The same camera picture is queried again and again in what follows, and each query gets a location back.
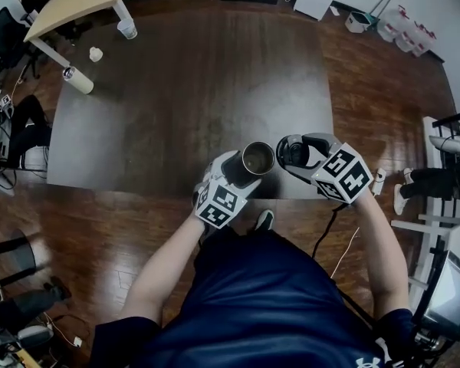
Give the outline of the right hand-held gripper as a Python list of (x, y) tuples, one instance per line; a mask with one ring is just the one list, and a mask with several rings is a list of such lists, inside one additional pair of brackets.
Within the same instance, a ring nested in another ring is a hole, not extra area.
[(328, 198), (352, 204), (369, 188), (373, 176), (363, 157), (349, 144), (340, 147), (340, 141), (329, 133), (308, 133), (302, 136), (303, 144), (319, 153), (333, 153), (324, 162), (312, 166), (285, 163), (283, 169), (300, 181), (315, 185)]

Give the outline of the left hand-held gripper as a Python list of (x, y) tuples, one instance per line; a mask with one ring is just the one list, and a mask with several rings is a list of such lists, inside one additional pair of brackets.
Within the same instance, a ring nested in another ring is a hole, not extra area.
[(194, 188), (194, 213), (213, 228), (221, 229), (234, 219), (261, 184), (261, 178), (237, 176), (241, 161), (239, 150), (216, 157)]

